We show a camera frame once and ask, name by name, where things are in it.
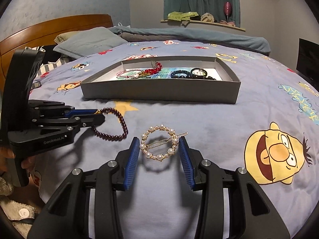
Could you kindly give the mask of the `green cloth on shelf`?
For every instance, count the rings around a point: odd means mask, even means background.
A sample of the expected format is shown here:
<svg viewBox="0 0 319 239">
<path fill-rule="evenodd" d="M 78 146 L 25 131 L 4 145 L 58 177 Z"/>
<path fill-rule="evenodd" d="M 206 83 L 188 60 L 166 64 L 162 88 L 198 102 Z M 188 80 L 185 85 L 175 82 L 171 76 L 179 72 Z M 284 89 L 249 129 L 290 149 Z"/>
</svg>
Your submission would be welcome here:
<svg viewBox="0 0 319 239">
<path fill-rule="evenodd" d="M 167 20 L 170 21 L 190 21 L 192 17 L 199 17 L 200 15 L 197 12 L 177 12 L 173 11 L 168 13 Z"/>
</svg>

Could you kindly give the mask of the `wooden window shelf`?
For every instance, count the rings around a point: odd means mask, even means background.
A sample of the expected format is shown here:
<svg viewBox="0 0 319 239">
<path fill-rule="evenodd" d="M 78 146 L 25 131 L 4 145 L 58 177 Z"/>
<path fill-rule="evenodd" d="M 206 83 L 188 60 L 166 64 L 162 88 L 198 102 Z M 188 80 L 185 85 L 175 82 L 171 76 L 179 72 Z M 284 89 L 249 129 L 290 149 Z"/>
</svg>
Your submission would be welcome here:
<svg viewBox="0 0 319 239">
<path fill-rule="evenodd" d="M 160 20 L 160 23 L 181 23 L 181 25 L 183 25 L 183 22 L 179 22 L 179 21 L 170 21 L 170 20 Z M 242 31 L 242 32 L 246 32 L 245 28 L 241 28 L 241 27 L 236 27 L 236 26 L 232 26 L 232 25 L 228 25 L 228 24 L 222 24 L 222 23 L 215 23 L 215 22 L 203 22 L 203 21 L 185 21 L 184 23 L 186 23 L 186 26 L 190 25 L 190 24 L 202 24 L 202 25 L 211 25 L 211 26 L 218 26 L 218 27 L 226 27 L 228 29 L 233 29 L 233 30 L 238 30 L 238 31 Z"/>
</svg>

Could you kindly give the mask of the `wooden headboard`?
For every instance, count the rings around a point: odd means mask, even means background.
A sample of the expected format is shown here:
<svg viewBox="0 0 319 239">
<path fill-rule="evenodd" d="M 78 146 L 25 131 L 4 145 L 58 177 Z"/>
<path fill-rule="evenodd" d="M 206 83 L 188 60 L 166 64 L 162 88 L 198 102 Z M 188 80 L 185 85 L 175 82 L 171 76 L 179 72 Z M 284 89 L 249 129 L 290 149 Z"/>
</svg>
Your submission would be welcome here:
<svg viewBox="0 0 319 239">
<path fill-rule="evenodd" d="M 53 45 L 54 39 L 61 33 L 89 30 L 99 26 L 112 27 L 111 16 L 88 14 L 56 18 L 27 27 L 1 40 L 1 90 L 4 88 L 10 61 L 16 49 Z"/>
</svg>

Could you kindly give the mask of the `grey blue pillow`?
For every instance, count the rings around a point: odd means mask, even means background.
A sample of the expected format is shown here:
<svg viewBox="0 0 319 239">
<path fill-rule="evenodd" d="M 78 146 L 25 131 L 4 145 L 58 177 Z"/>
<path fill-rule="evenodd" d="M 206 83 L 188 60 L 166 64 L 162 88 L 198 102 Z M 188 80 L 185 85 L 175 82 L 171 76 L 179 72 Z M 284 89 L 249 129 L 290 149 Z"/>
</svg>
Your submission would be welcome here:
<svg viewBox="0 0 319 239">
<path fill-rule="evenodd" d="M 113 49 L 125 43 L 128 42 L 108 28 L 95 27 L 80 31 L 65 42 L 57 44 L 53 50 L 73 59 L 79 59 Z"/>
</svg>

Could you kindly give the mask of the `blue cartoon bed sheet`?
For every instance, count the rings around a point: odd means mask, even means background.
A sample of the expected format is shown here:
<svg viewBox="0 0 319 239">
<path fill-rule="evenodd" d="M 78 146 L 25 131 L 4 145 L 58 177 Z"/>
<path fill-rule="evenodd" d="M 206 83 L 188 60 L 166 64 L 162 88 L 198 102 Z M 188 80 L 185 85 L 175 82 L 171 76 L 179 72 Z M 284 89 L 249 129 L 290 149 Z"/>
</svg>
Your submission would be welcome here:
<svg viewBox="0 0 319 239">
<path fill-rule="evenodd" d="M 241 81 L 235 104 L 85 100 L 80 82 L 121 61 L 163 56 L 216 57 Z M 38 155 L 32 179 L 46 203 L 75 167 L 92 170 L 127 149 L 151 126 L 188 132 L 191 148 L 221 168 L 248 167 L 252 150 L 269 181 L 258 180 L 293 237 L 318 202 L 318 91 L 286 66 L 259 53 L 190 42 L 123 44 L 84 56 L 37 78 L 30 99 L 63 101 L 78 109 L 114 107 L 124 114 L 128 137 L 105 141 L 89 128 L 72 145 Z M 201 192 L 187 185 L 180 159 L 162 162 L 140 154 L 134 184 L 119 192 L 124 238 L 194 238 Z"/>
</svg>

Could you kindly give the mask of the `olive green pillow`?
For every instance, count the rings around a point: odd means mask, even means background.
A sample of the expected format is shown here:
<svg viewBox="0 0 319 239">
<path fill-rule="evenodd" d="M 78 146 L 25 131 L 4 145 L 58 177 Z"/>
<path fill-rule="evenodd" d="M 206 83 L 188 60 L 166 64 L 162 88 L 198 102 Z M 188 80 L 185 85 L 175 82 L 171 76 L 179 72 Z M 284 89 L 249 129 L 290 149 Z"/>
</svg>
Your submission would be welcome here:
<svg viewBox="0 0 319 239">
<path fill-rule="evenodd" d="M 69 38 L 71 38 L 72 36 L 78 34 L 79 32 L 80 31 L 70 31 L 70 32 L 61 33 L 55 37 L 54 42 L 56 44 L 61 44 L 65 42 L 66 40 L 68 40 Z"/>
</svg>

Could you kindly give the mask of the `striped black white pillow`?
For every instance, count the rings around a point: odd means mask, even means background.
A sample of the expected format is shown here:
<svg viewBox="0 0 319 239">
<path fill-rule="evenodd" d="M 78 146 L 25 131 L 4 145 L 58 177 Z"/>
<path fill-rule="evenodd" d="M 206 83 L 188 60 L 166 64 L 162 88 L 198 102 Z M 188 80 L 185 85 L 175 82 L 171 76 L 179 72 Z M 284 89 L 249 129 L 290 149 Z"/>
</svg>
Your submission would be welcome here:
<svg viewBox="0 0 319 239">
<path fill-rule="evenodd" d="M 33 48 L 25 47 L 25 49 L 32 49 L 45 53 L 44 58 L 42 60 L 42 65 L 40 66 L 36 77 L 44 78 L 51 70 L 75 60 L 69 56 L 54 51 L 54 48 L 55 45 L 37 46 Z"/>
</svg>

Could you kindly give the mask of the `grey shallow cardboard box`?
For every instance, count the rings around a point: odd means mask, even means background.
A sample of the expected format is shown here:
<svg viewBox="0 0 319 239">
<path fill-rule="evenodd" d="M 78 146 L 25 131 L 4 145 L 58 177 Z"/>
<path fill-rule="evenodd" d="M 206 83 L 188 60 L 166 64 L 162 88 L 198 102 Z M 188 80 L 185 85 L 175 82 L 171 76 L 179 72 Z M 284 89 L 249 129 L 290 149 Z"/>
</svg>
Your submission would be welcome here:
<svg viewBox="0 0 319 239">
<path fill-rule="evenodd" d="M 215 68 L 222 80 L 187 71 L 175 71 L 170 79 L 151 79 L 162 68 Z M 126 80 L 112 80 L 127 69 L 144 71 Z M 128 99 L 235 104 L 241 81 L 221 59 L 205 56 L 162 56 L 120 61 L 81 82 L 86 99 Z"/>
</svg>

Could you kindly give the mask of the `black monitor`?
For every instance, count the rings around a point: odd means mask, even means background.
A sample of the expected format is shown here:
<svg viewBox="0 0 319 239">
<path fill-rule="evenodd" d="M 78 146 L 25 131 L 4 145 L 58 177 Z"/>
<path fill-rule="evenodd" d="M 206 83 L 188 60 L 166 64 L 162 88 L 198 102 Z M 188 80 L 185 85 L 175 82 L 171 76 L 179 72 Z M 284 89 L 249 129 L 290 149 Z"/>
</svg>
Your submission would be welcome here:
<svg viewBox="0 0 319 239">
<path fill-rule="evenodd" d="M 318 83 L 318 57 L 319 45 L 300 38 L 296 70 L 315 83 Z"/>
</svg>

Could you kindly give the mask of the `beige cloth on shelf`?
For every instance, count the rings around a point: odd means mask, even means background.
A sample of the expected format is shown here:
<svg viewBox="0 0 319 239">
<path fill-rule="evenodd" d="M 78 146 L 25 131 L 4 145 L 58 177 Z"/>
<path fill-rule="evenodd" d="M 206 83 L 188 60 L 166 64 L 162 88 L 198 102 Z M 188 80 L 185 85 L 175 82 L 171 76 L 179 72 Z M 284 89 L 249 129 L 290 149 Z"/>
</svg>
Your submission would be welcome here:
<svg viewBox="0 0 319 239">
<path fill-rule="evenodd" d="M 200 21 L 201 22 L 213 23 L 213 22 L 215 22 L 215 18 L 214 18 L 214 16 L 211 13 L 206 12 L 206 13 L 204 13 L 201 16 Z"/>
</svg>

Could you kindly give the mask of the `teal folded blanket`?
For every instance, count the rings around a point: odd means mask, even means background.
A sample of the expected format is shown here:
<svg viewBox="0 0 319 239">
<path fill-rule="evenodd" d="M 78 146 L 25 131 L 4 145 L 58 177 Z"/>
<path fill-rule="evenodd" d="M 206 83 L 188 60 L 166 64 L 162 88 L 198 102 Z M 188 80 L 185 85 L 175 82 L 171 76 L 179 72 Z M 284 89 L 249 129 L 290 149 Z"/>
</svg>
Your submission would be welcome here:
<svg viewBox="0 0 319 239">
<path fill-rule="evenodd" d="M 270 55 L 271 48 L 263 37 L 231 34 L 222 31 L 193 29 L 184 27 L 139 29 L 126 26 L 114 26 L 109 30 L 129 42 L 180 40 L 184 42 L 214 43 L 263 55 Z"/>
</svg>

